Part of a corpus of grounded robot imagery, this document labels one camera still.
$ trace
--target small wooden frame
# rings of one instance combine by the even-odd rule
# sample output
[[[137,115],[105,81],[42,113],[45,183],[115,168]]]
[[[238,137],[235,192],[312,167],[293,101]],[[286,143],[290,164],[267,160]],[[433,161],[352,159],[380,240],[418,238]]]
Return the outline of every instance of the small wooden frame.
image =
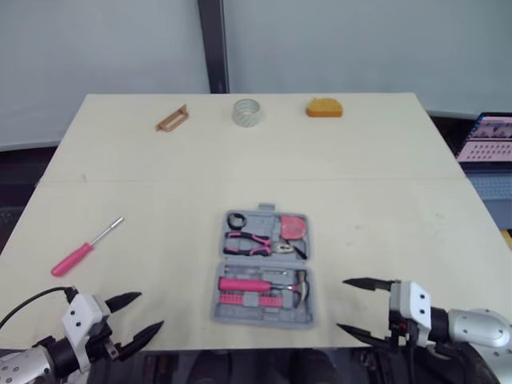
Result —
[[[189,113],[186,111],[186,104],[182,106],[176,112],[170,114],[159,124],[157,124],[157,130],[163,130],[165,132],[171,132],[174,128],[179,126],[182,122],[189,118]]]

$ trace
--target dark pole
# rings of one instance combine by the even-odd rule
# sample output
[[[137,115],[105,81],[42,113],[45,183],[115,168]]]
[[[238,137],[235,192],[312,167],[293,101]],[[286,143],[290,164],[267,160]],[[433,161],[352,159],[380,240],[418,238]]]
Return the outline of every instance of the dark pole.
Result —
[[[226,33],[222,0],[198,0],[202,41],[205,47],[206,69],[211,94],[228,94]]]

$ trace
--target screwdriver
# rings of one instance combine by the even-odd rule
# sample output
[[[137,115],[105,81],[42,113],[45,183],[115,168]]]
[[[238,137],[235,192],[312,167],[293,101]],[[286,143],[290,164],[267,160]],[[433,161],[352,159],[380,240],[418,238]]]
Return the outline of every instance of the screwdriver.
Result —
[[[108,235],[109,232],[112,231],[113,228],[121,224],[121,222],[124,220],[123,217],[118,218],[115,222],[109,225],[109,227],[101,232],[98,236],[96,236],[91,242],[86,242],[83,246],[80,248],[77,248],[73,252],[71,252],[69,255],[66,256],[64,260],[62,260],[59,264],[54,266],[54,268],[51,270],[51,274],[53,276],[64,276],[68,270],[73,268],[80,260],[82,260],[89,252],[91,252],[94,249],[94,244],[98,243],[102,238]]]

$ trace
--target tool kit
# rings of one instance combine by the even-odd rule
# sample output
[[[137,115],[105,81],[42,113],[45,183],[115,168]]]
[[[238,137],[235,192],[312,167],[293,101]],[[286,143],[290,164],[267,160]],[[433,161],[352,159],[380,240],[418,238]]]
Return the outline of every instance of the tool kit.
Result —
[[[307,329],[316,322],[307,216],[232,210],[222,224],[212,319],[220,322]]]

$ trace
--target clear tape roll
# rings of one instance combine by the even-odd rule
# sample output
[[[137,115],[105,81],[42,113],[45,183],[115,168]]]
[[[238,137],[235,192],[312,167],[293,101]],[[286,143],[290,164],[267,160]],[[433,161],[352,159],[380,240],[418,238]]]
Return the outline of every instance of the clear tape roll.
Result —
[[[252,98],[243,98],[233,105],[233,121],[239,126],[249,128],[258,124],[262,118],[259,103]]]

